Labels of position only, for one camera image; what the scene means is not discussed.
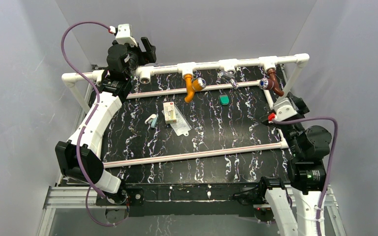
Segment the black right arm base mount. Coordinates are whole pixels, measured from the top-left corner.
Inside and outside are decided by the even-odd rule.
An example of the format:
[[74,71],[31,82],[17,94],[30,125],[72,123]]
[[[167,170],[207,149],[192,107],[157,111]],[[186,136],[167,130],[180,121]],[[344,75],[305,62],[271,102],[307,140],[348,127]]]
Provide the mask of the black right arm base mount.
[[273,190],[275,188],[281,188],[285,190],[285,184],[279,177],[261,177],[258,184],[240,192],[232,194],[229,199],[237,201],[243,206],[253,206],[255,217],[265,224],[275,223],[273,212],[269,206],[254,206],[254,205],[266,205],[268,201],[265,199],[265,193],[267,190]]

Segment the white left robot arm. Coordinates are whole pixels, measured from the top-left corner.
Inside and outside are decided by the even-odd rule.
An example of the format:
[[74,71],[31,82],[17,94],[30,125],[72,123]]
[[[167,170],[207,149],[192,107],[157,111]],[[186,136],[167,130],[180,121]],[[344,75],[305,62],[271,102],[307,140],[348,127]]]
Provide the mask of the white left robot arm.
[[88,73],[64,74],[63,78],[84,79],[94,87],[92,106],[82,100],[86,116],[77,130],[67,139],[56,144],[55,152],[61,173],[88,183],[100,195],[116,205],[127,199],[122,180],[106,170],[100,157],[104,132],[113,116],[122,107],[132,89],[132,78],[138,68],[155,63],[156,47],[147,37],[142,37],[144,49],[132,37],[116,38],[108,49],[107,67]]

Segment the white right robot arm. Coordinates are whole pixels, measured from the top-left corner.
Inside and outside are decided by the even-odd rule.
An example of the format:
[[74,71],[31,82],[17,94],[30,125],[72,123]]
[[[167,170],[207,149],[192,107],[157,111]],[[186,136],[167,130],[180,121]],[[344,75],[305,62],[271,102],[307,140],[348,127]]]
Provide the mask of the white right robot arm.
[[329,120],[334,128],[337,121],[331,117],[306,118],[309,108],[302,98],[292,93],[274,103],[265,124],[281,130],[291,151],[287,163],[288,179],[293,197],[287,194],[282,181],[276,177],[262,177],[258,199],[270,204],[274,218],[283,236],[323,236],[325,222],[324,201],[330,177],[324,157],[332,157],[337,132],[331,134],[322,126],[304,128],[303,122]]

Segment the orange water faucet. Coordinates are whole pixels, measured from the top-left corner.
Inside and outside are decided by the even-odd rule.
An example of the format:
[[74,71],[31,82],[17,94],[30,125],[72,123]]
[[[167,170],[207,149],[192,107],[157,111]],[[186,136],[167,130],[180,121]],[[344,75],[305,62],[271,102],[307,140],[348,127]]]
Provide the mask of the orange water faucet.
[[183,79],[186,83],[186,92],[185,102],[190,103],[193,100],[193,97],[196,92],[202,91],[206,88],[206,82],[202,77],[194,79],[192,74],[185,74]]

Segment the white blue stapler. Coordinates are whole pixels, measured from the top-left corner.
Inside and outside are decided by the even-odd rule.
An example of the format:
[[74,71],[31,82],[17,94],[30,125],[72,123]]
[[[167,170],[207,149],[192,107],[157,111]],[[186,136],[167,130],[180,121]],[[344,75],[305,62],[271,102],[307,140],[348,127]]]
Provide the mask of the white blue stapler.
[[157,125],[158,116],[157,114],[151,114],[146,120],[145,124],[149,125],[152,129],[154,129]]

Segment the green square tape measure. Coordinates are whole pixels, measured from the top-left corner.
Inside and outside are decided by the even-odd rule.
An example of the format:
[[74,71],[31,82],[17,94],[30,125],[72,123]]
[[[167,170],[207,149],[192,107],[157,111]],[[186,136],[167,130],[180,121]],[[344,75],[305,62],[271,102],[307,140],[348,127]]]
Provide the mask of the green square tape measure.
[[220,95],[219,96],[219,101],[220,101],[221,105],[226,106],[226,105],[229,104],[230,99],[229,99],[228,95]]

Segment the chrome water faucet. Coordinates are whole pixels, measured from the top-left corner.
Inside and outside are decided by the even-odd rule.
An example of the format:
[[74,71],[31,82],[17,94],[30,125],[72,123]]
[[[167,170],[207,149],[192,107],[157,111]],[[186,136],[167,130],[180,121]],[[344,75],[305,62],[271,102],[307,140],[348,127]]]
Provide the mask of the chrome water faucet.
[[236,82],[235,75],[234,75],[233,71],[221,70],[218,73],[218,77],[220,79],[224,80],[225,82],[231,84],[234,89],[238,89],[239,85]]

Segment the white pipe frame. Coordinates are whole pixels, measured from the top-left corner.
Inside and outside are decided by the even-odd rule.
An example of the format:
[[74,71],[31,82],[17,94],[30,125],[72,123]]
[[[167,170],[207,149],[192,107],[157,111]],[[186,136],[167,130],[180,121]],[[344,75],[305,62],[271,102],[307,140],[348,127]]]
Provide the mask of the white pipe frame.
[[[243,60],[225,59],[225,60],[219,60],[219,61],[214,61],[214,62],[202,62],[202,63],[185,62],[185,63],[180,63],[177,65],[168,65],[168,66],[142,66],[137,69],[136,75],[138,76],[139,79],[144,80],[144,79],[149,79],[151,76],[157,75],[157,74],[180,73],[183,78],[185,74],[193,75],[194,71],[209,70],[209,69],[222,69],[225,71],[230,71],[231,69],[241,67],[241,66],[261,66],[266,72],[269,68],[275,68],[276,65],[278,64],[294,63],[296,67],[294,69],[292,76],[288,79],[285,87],[283,88],[284,95],[282,97],[278,96],[278,99],[274,101],[270,95],[270,92],[272,90],[263,90],[266,96],[268,105],[272,111],[272,106],[275,102],[279,102],[281,101],[281,99],[287,97],[287,94],[290,92],[293,84],[295,83],[302,69],[308,63],[309,58],[310,57],[308,54],[303,53],[303,54],[296,54],[293,56],[285,56],[285,57],[268,56],[268,57],[259,57],[256,59],[243,59]],[[81,107],[86,112],[87,110],[85,109],[84,105],[81,102],[82,100],[84,100],[84,98],[76,90],[76,86],[75,86],[76,82],[80,80],[80,78],[79,79],[72,79],[72,78],[65,79],[62,76],[62,79],[65,85],[70,88],[70,91],[73,93],[76,100],[79,102]],[[250,87],[250,86],[259,87],[259,81],[260,80],[241,82],[240,86],[241,87]],[[220,85],[211,85],[211,86],[206,85],[206,88],[200,92],[220,90],[220,89],[229,89],[229,88],[231,88],[231,84],[220,84]],[[144,98],[144,97],[165,96],[165,95],[183,94],[183,93],[187,95],[186,87],[180,88],[180,89],[171,89],[171,90],[130,93],[127,99],[137,99],[137,98]],[[197,159],[197,158],[203,158],[203,157],[213,157],[213,156],[219,156],[219,155],[229,155],[229,154],[259,151],[259,150],[275,149],[275,148],[280,148],[280,149],[287,148],[287,143],[284,137],[281,137],[278,143],[270,143],[270,144],[265,144],[265,145],[245,146],[245,147],[240,147],[240,148],[227,148],[227,149],[193,152],[193,153],[186,153],[186,154],[148,157],[148,158],[124,160],[124,161],[117,161],[117,162],[103,162],[103,164],[105,168],[114,168],[114,167],[133,166],[133,165],[140,165],[140,164],[153,164],[156,162],[170,162],[170,161],[178,161],[178,160],[184,160],[184,159]]]

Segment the cream cardboard box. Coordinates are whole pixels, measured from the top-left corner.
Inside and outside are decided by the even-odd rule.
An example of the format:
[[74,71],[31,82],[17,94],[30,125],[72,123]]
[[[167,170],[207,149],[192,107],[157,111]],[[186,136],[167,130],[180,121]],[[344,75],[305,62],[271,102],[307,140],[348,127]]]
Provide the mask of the cream cardboard box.
[[166,124],[172,124],[177,122],[175,103],[174,102],[164,102],[163,103],[163,114]]

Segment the dark red water faucet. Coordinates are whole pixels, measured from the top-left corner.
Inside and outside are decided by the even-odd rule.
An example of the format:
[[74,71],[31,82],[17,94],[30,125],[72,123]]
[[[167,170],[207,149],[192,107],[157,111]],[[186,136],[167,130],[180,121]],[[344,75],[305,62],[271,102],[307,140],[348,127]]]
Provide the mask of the dark red water faucet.
[[284,95],[283,90],[280,88],[279,83],[276,78],[276,70],[274,68],[269,68],[266,71],[267,77],[262,78],[259,81],[259,87],[262,90],[272,90],[277,96],[282,97]]

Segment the white plastic package card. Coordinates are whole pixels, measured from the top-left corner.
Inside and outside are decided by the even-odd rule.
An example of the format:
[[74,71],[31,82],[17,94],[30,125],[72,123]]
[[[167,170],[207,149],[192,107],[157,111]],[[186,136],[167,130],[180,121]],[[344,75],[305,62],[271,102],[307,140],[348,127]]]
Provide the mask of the white plastic package card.
[[172,127],[174,132],[176,133],[177,136],[188,136],[189,131],[191,130],[191,126],[187,122],[187,120],[184,118],[184,116],[181,114],[180,110],[175,106],[176,110],[176,116],[177,116],[177,122],[168,124]]

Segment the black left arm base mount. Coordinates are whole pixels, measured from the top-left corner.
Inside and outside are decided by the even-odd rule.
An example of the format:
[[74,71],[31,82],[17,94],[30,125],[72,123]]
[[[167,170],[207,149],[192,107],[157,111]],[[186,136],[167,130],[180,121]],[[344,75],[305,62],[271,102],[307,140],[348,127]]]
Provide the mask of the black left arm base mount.
[[121,187],[116,194],[107,194],[109,208],[105,211],[108,223],[120,223],[129,217],[130,209],[143,205],[144,190],[134,185]]

